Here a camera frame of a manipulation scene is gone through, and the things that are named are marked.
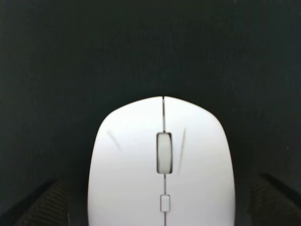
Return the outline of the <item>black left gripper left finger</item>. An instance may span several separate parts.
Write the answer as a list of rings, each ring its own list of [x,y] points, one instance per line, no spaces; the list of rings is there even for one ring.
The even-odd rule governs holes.
[[[87,180],[68,185],[51,180],[14,208],[15,226],[88,226]]]

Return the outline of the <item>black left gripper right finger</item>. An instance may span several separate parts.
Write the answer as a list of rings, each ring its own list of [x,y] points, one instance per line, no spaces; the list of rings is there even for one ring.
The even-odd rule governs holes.
[[[299,226],[301,181],[235,174],[236,226]]]

